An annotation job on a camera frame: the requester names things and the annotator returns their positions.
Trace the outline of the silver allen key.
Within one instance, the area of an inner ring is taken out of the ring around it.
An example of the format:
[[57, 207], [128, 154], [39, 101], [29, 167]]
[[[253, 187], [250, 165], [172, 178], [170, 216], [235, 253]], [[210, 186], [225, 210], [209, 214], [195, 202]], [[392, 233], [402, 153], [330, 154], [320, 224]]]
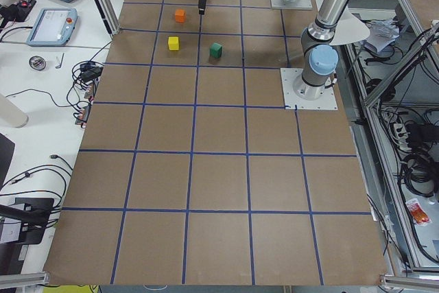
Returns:
[[60, 57], [56, 57], [56, 61], [57, 61], [57, 64], [55, 66], [56, 69], [60, 69], [62, 67], [63, 60], [64, 60], [64, 53], [62, 53]]

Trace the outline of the white power strip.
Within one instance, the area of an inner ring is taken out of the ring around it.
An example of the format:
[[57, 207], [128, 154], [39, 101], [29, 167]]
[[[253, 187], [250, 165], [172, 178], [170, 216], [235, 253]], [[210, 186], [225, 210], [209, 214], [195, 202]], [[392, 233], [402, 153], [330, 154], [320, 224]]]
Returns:
[[412, 149], [408, 144], [409, 134], [406, 130], [404, 124], [399, 122], [394, 122], [391, 125], [392, 138], [396, 143], [397, 147], [404, 152], [411, 152]]

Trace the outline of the lower teach pendant tablet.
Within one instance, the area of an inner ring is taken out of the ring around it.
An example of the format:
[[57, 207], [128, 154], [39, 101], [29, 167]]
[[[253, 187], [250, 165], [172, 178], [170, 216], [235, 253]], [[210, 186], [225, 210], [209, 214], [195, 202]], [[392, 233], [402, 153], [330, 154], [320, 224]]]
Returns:
[[78, 19], [74, 8], [43, 8], [29, 33], [26, 44], [32, 47], [65, 45]]

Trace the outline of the round metal tin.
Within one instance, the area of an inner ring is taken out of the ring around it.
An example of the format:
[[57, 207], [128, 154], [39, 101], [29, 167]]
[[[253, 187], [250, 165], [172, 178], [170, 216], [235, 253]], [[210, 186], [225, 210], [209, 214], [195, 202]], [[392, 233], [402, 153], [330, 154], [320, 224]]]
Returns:
[[47, 66], [45, 59], [41, 56], [32, 56], [28, 63], [29, 66], [36, 71], [43, 71]]

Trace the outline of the orange wooden block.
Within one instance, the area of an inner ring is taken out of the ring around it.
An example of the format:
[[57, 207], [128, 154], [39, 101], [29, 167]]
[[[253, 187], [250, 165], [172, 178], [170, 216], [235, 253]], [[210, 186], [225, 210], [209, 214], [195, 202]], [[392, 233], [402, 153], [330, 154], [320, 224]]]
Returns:
[[180, 8], [176, 9], [174, 19], [177, 23], [184, 23], [186, 21], [186, 11]]

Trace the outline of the red snack packet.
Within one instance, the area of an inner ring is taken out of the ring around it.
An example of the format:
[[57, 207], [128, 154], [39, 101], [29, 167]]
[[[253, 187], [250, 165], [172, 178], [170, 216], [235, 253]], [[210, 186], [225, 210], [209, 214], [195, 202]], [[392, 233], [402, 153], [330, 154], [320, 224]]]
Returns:
[[407, 200], [405, 206], [417, 225], [426, 226], [431, 222], [429, 216], [424, 212], [417, 198]]

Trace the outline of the white paper cone shade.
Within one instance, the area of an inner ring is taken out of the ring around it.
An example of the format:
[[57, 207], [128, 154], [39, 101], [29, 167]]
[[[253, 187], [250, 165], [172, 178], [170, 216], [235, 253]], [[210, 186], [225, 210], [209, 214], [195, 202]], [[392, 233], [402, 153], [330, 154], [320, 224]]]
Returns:
[[369, 36], [368, 26], [346, 8], [337, 23], [330, 45], [338, 46], [356, 43], [367, 39]]

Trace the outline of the yellow wooden block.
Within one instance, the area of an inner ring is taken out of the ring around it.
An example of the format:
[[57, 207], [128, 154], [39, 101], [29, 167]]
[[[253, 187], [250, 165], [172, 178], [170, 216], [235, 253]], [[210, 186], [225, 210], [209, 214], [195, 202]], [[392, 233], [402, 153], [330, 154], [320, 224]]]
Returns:
[[167, 40], [168, 49], [170, 51], [178, 51], [180, 49], [180, 39], [178, 36], [169, 36]]

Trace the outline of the black monitor stand base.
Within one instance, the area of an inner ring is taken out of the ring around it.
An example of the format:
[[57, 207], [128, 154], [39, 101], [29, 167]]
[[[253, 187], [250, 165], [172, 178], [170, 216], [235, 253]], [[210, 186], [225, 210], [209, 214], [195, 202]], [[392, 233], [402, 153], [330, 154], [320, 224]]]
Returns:
[[53, 205], [53, 198], [16, 198], [1, 205], [1, 244], [40, 244]]

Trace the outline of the green wooden block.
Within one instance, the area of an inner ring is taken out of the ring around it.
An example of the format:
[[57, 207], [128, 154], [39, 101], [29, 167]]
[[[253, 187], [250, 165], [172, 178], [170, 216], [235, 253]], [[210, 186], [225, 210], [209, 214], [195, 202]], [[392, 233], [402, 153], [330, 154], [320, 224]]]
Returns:
[[209, 47], [210, 56], [213, 58], [222, 57], [223, 46], [219, 43], [212, 43]]

